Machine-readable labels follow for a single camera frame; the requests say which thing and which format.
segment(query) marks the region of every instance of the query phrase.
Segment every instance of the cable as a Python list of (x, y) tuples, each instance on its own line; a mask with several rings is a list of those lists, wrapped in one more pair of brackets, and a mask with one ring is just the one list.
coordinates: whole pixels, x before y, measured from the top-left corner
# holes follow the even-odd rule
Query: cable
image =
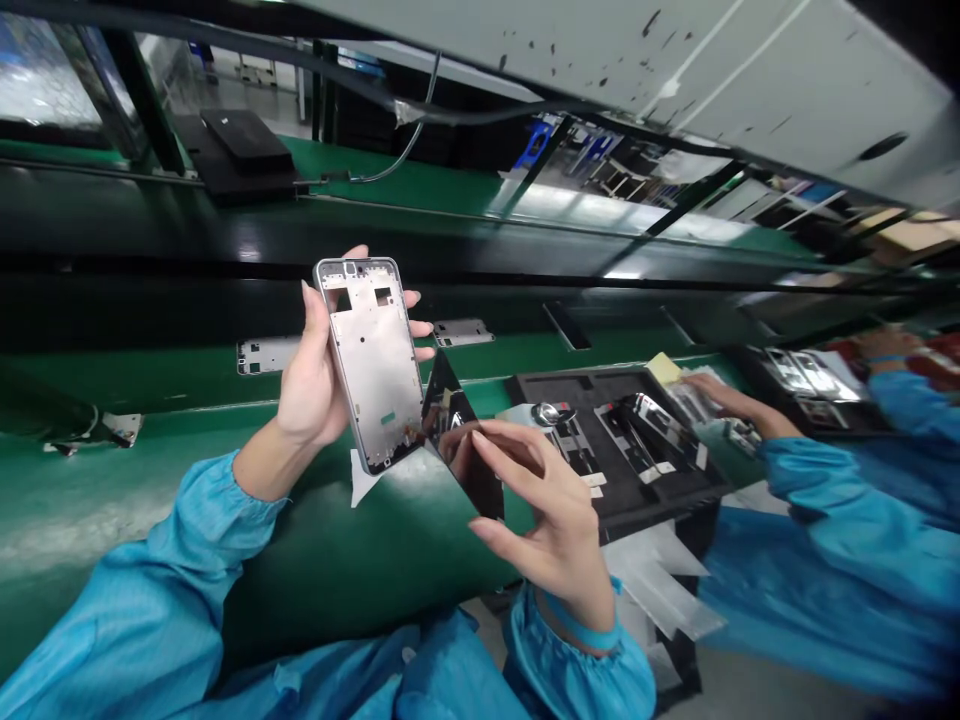
[[(433, 100), (433, 89), (437, 85), (437, 75), (440, 74), (440, 58), (443, 53), (437, 50), (437, 55), (433, 59), (433, 74), (430, 76), (430, 85), (427, 87), (427, 99), (426, 102), (429, 103)], [(407, 159), (407, 155), (410, 154), (410, 151), (413, 150), (413, 146), (417, 142), (417, 138), (420, 137), (420, 133), (423, 132), (423, 123), (417, 123), (417, 127), (413, 131), (413, 137), (410, 138), (410, 142), (407, 143), (407, 146), (403, 149), (403, 152), (400, 153), (400, 157), (397, 158), (396, 162), (393, 163), (390, 167), (382, 172), (378, 172), (376, 175), (370, 175), (368, 177), (350, 177), (350, 182), (363, 184), (376, 182), (377, 180), (383, 180), (387, 175), (392, 173), (398, 167), (403, 164), (403, 161)]]
[(91, 25), (129, 32), (145, 32), (152, 35), (201, 42), (244, 55), (278, 60), (311, 72), (320, 73), (390, 113), (397, 114), (399, 111), (412, 116), (408, 122), (419, 121), (440, 125), (487, 125), (539, 113), (578, 113), (603, 110), (603, 107), (596, 103), (582, 100), (545, 100), (518, 104), (489, 112), (460, 112), (437, 107), (429, 102), (394, 97), (387, 90), (356, 77), (353, 71), (341, 68), (335, 63), (326, 62), (310, 53), (253, 35), (215, 27), (187, 18), (130, 10), (112, 5), (92, 5), (58, 0), (0, 0), (0, 10), (40, 18), (48, 22)]

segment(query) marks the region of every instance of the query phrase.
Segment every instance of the stain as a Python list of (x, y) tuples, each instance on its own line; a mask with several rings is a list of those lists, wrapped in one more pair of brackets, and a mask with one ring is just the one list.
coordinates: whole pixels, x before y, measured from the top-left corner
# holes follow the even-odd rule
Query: stain
[(768, 134), (768, 135), (773, 135), (777, 130), (779, 130), (779, 129), (782, 128), (784, 125), (786, 125), (786, 124), (790, 121), (790, 118), (792, 118), (792, 117), (793, 117), (793, 115), (787, 115), (786, 120), (784, 120), (782, 123), (780, 123), (779, 125), (777, 125), (773, 130), (771, 130), (771, 131), (770, 131), (769, 133), (767, 133), (767, 134)]
[(657, 10), (653, 15), (650, 16), (650, 19), (647, 21), (647, 26), (643, 29), (641, 35), (646, 37), (650, 34), (650, 28), (653, 27), (653, 24), (657, 21), (657, 18), (660, 17), (660, 11)]

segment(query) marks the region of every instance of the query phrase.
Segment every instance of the workbench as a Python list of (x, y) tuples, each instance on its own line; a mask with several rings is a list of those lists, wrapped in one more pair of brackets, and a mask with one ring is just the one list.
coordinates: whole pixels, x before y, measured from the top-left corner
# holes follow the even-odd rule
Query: workbench
[[(484, 358), (487, 367), (497, 366), (489, 361), (499, 342), (450, 352), (455, 370), (472, 377), (464, 380), (464, 389), (481, 418), (510, 405), (505, 378), (477, 379), (471, 372)], [(596, 365), (602, 355), (548, 352), (532, 369), (559, 370), (591, 358)], [(514, 357), (518, 369), (529, 369)], [(679, 364), (706, 361), (729, 381), (741, 382), (717, 356)], [(219, 362), (199, 362), (192, 381), (202, 384), (199, 378), (217, 367)], [(235, 371), (227, 365), (223, 372)], [(278, 388), (277, 374), (231, 382), (252, 379)], [(96, 390), (88, 386), (86, 392), (90, 396)], [(0, 437), (0, 635), (5, 639), (0, 681), (69, 608), (103, 553), (144, 537), (166, 516), (192, 463), (242, 446), (275, 412), (275, 401), (266, 400), (149, 414), (132, 449), (85, 448), (70, 458), (43, 453), (35, 442)], [(717, 449), (710, 438), (705, 442), (735, 484), (759, 479), (737, 451), (727, 448), (732, 455), (725, 459), (724, 448)], [(226, 603), (225, 672), (377, 634), (517, 579), (515, 570), (467, 528), (476, 512), (452, 478), (425, 478), (408, 486), (385, 479), (350, 510), (352, 445), (348, 432), (321, 453), (280, 515), (270, 545), (246, 564)], [(509, 491), (505, 507), (513, 530), (532, 527), (530, 508)]]

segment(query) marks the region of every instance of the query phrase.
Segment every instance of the wristband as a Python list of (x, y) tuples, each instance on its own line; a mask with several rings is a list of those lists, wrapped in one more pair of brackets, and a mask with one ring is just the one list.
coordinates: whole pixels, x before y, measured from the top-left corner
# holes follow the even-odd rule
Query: wristband
[[(611, 578), (611, 582), (613, 583), (614, 590), (619, 594), (620, 581), (617, 578)], [(620, 627), (619, 617), (614, 616), (613, 630), (598, 633), (577, 622), (574, 617), (567, 612), (560, 598), (551, 595), (546, 590), (541, 591), (543, 592), (544, 599), (547, 601), (547, 607), (550, 608), (550, 612), (553, 613), (557, 621), (563, 625), (564, 629), (573, 635), (581, 645), (601, 652), (608, 652), (613, 650), (617, 646), (617, 643), (620, 642), (620, 635), (623, 632), (623, 628)]]
[(881, 355), (880, 357), (867, 358), (867, 364), (873, 365), (882, 362), (906, 362), (907, 358), (903, 355)]

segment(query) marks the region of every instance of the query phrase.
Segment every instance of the wire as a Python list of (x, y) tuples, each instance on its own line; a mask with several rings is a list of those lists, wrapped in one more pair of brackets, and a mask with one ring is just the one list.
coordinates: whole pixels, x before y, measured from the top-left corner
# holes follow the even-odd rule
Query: wire
[[(427, 87), (427, 100), (429, 103), (433, 100), (433, 89), (437, 85), (437, 75), (440, 74), (440, 58), (442, 53), (437, 50), (437, 55), (433, 59), (433, 74), (430, 76), (430, 85)], [(350, 177), (350, 182), (362, 184), (362, 183), (371, 183), (376, 182), (377, 180), (383, 180), (387, 175), (392, 173), (398, 167), (403, 165), (403, 161), (407, 159), (407, 155), (410, 154), (410, 151), (413, 150), (413, 146), (417, 142), (417, 138), (420, 137), (420, 133), (423, 132), (423, 123), (418, 122), (417, 127), (413, 131), (413, 137), (410, 138), (410, 142), (407, 143), (407, 146), (403, 149), (403, 152), (400, 153), (400, 157), (397, 158), (396, 162), (393, 163), (390, 167), (382, 172), (378, 172), (376, 175), (370, 175), (368, 177)]]
[(361, 97), (379, 105), (388, 112), (397, 113), (404, 104), (416, 111), (411, 121), (439, 125), (487, 125), (517, 117), (539, 113), (600, 112), (603, 107), (582, 100), (545, 100), (522, 103), (489, 112), (460, 112), (437, 107), (430, 102), (398, 98), (377, 85), (358, 78), (353, 71), (329, 63), (311, 53), (296, 50), (255, 35), (219, 28), (207, 23), (163, 13), (131, 10), (112, 5), (63, 2), (60, 0), (0, 0), (0, 10), (17, 15), (40, 18), (48, 22), (144, 32), (152, 35), (177, 38), (188, 42), (201, 42), (227, 50), (278, 60), (295, 67), (319, 73), (333, 82), (349, 88)]

